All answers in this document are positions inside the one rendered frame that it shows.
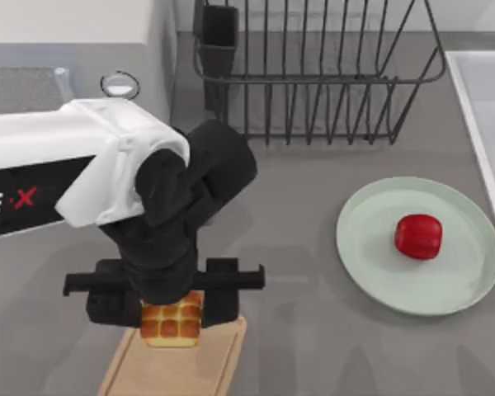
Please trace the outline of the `golden brown bread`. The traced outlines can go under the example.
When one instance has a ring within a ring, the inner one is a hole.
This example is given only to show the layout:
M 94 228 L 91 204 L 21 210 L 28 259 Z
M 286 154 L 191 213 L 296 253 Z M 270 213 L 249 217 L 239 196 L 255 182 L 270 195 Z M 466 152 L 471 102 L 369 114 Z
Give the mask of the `golden brown bread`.
M 145 304 L 139 334 L 152 348 L 195 347 L 200 338 L 202 310 L 202 293 L 194 290 L 174 304 Z

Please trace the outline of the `wooden cutting board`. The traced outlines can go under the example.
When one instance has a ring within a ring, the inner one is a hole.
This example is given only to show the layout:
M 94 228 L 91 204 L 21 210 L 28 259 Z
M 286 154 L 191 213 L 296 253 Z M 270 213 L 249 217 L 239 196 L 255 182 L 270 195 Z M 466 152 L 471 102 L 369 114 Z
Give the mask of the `wooden cutting board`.
M 206 328 L 193 348 L 155 349 L 126 330 L 97 396 L 229 396 L 248 328 L 240 316 Z

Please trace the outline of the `pale green plate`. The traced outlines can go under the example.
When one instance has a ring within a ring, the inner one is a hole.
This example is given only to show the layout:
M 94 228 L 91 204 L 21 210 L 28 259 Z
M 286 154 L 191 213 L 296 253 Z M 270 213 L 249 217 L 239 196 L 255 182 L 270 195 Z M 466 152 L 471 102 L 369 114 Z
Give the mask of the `pale green plate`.
M 442 224 L 442 245 L 430 260 L 412 259 L 394 243 L 399 220 L 419 214 Z M 342 207 L 334 241 L 354 282 L 400 313 L 455 314 L 495 286 L 495 227 L 470 198 L 437 181 L 387 177 L 361 187 Z

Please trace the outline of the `clear glass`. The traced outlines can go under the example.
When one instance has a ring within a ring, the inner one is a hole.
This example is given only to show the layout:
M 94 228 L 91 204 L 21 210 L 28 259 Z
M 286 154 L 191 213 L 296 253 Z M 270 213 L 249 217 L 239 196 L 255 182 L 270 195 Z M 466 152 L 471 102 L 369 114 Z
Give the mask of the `clear glass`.
M 135 99 L 140 92 L 140 85 L 137 78 L 127 72 L 116 71 L 110 75 L 105 75 L 100 80 L 102 92 L 107 97 Z

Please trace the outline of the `grey speckled mat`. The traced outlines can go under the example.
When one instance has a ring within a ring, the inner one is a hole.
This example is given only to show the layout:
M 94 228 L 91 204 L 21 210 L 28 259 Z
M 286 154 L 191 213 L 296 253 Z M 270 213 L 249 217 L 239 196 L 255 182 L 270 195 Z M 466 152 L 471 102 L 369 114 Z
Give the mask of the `grey speckled mat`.
M 0 114 L 52 111 L 63 105 L 49 68 L 0 68 Z

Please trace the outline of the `dark utensil holder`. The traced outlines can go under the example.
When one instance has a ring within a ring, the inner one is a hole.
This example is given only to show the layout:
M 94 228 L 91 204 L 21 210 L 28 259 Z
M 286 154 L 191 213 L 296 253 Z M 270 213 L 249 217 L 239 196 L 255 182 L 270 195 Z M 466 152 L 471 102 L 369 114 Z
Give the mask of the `dark utensil holder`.
M 229 78 L 238 48 L 239 11 L 208 0 L 194 0 L 194 6 L 193 36 L 203 74 L 207 78 Z

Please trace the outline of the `white sink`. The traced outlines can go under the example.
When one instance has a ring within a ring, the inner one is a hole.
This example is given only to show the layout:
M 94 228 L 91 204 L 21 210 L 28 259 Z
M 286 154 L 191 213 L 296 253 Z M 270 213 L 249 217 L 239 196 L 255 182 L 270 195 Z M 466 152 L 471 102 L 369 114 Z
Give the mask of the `white sink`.
M 445 56 L 495 217 L 495 50 Z

